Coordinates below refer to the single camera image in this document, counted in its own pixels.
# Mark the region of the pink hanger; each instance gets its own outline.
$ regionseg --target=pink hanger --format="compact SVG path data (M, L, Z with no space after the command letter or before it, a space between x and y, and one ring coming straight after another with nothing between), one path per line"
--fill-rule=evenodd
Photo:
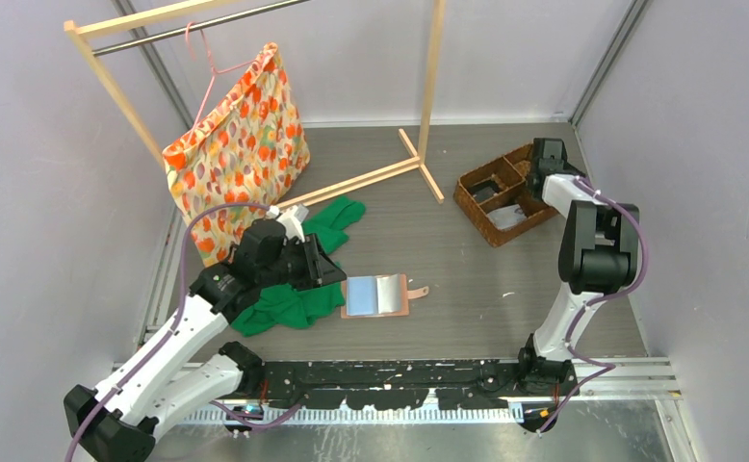
M188 26L185 29L185 43L188 44L188 50L191 52L191 56L193 57L193 59L195 59L195 52L194 52L193 47L191 46L191 38L190 38L190 31L191 31L192 25L194 25L194 23L189 22ZM231 72L233 70L236 70L238 68L251 64L253 61L255 61L253 59L253 60L247 61L246 63L234 65L226 69L222 69L222 70L216 69L216 63L214 63L213 61L213 52L210 51L210 44L207 43L207 37L205 37L204 35L204 30L202 29L199 32L201 33L201 40L204 42L204 49L207 52L207 62L210 64L210 85L207 86L207 91L204 93L204 99L201 100L201 106L199 106L198 108L198 113L196 114L194 125L188 131L188 134L191 134L191 136L193 135L194 128L196 127L196 125L198 125L198 120L201 117L201 113L204 111L204 105L207 104L207 98L210 97L210 90L213 89L213 84L214 82L216 82L216 76L220 74L225 74L227 72Z

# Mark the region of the orange patterned fabric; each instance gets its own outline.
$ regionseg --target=orange patterned fabric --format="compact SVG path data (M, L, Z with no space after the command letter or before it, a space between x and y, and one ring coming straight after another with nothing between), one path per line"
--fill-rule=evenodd
M280 199L309 162L309 149L278 45L265 45L218 106L162 156L170 194L187 223L215 205ZM193 237L205 266L225 258L263 215L236 208L197 223Z

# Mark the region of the wooden beam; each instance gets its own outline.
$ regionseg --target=wooden beam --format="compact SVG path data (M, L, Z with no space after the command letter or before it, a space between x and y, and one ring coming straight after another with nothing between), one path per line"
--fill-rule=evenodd
M86 39L96 39L117 32L130 31L137 27L155 24L166 19L211 10L215 7L235 3L239 0L185 0L145 12L128 14L115 19L89 24L77 28L77 34Z
M420 117L420 139L417 153L420 162L426 163L428 148L428 131L431 128L431 106L434 104L434 86L437 83L437 62L440 59L440 47L443 41L443 19L446 15L446 0L434 0L431 13L431 35L428 39L428 58L426 61L426 89L423 93L423 113Z
M296 204L312 205L318 202L331 199L332 197L348 193L350 191L359 190L360 188L369 186L378 181L383 181L387 178L406 173L420 166L420 159L413 157L404 161L391 164L388 167L379 168L377 170L364 173L360 176L355 176L349 180L336 183L332 186L327 186L304 195L300 195L296 198L285 200L276 204L280 208L289 207Z
M125 114L128 121L131 122L137 135L140 136L142 142L147 147L148 151L150 151L153 158L156 159L156 162L158 162L162 168L165 168L165 163L162 162L162 149L159 148L159 144L153 139L153 135L150 134L150 131L140 118L140 115L137 114L137 110L134 109L134 106L130 101L128 101L127 96L125 96L125 93L116 83L116 80L114 80L114 76L111 75L108 68L99 61L98 58L93 56L93 51L91 50L89 43L77 34L77 26L74 24L74 21L66 21L63 25L63 29L71 38L71 41L74 42L74 45L77 46L77 49L80 50L80 54L86 59L86 62L89 64L94 74L96 74L99 82L114 99L114 102L119 106L122 113Z
M405 134L405 130L400 128L398 130L398 135L400 136L402 145L405 146L405 149L408 151L409 155L411 155L412 158L419 158L419 156L417 155L417 151L414 149L414 144L411 143L408 135ZM442 204L443 200L445 200L446 197L443 195L443 192L440 191L440 187L437 186L437 182L434 181L434 177L431 176L431 172L428 171L428 167L426 167L425 164L420 164L419 170L423 175L423 179L426 180L426 184L429 188L431 188L431 193L434 194L434 198L437 199L437 203Z

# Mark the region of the wicker basket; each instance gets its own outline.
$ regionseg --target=wicker basket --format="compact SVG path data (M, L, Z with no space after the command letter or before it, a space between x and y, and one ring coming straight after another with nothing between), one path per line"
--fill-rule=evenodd
M514 149L499 159L469 171L456 182L453 200L491 246L499 247L506 244L557 213L553 207L534 199L526 188L525 178L530 171L532 149L532 143ZM477 202L468 193L468 188L489 179L500 187L499 193ZM511 228L497 228L487 214L511 204L519 204L526 218Z

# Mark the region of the wooden clothes rack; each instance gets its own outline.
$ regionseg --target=wooden clothes rack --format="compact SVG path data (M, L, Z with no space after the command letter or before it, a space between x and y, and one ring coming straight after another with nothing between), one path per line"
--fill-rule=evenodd
M136 130L137 134L140 136L145 146L147 146L150 153L163 167L164 163L162 162L162 149L159 147L159 144L147 129L147 126L145 126L144 121L142 121L142 118L137 113L137 110L134 109L134 106L125 96L122 88L119 87L119 84L114 79L114 76L102 63L102 61L100 61L99 56L113 53L121 49L139 46L140 44L145 42L174 37L175 35L178 35L176 34L177 31L168 31L167 33L151 36L151 38L149 38L148 40L133 40L132 42L126 42L114 47L107 47L100 50L94 50L93 48L91 48L89 40L106 37L119 32L130 31L132 29L143 27L149 24L156 24L168 19L172 19L174 17L183 16L185 14L211 10L215 7L220 7L237 1L238 0L186 0L145 12L128 14L115 19L97 22L88 26L77 26L74 21L66 21L64 24L65 32L77 46L77 49L80 50L80 53L83 55L83 58L86 59L86 62L88 62L91 70L94 71L100 83L102 83L103 87L105 87L105 90L108 91L116 104L122 110L122 113L134 127L134 130ZM225 16L224 18L217 18L207 22L211 23L211 25L217 25L229 20L248 17L257 13L264 13L267 10L271 11L296 3L301 2L292 0L289 2L285 1L279 4L262 7L260 9L256 9L255 11L232 14ZM326 188L321 188L302 196L280 202L278 204L279 207L287 207L298 203L302 203L304 205L315 204L317 202L321 202L337 195L369 186L373 183L377 183L378 181L383 181L385 179L415 169L419 170L423 175L423 178L426 180L428 187L431 188L431 193L434 195L434 198L437 199L437 202L443 202L444 196L440 191L440 188L437 186L437 183L434 181L434 178L431 176L431 173L428 171L428 167L426 167L426 150L428 147L428 130L431 123L431 105L433 104L434 100L434 85L436 83L437 77L437 61L439 59L440 44L443 36L443 17L445 15L445 5L446 0L434 0L434 8L431 14L431 33L428 44L428 57L426 61L426 83L423 94L423 112L420 119L420 139L418 147L414 147L414 144L405 134L405 131L403 129L400 128L398 130L398 135L406 150L408 151L409 158L404 161L391 164L390 166L379 168L377 170L370 171L369 173L356 176L349 180L336 183Z

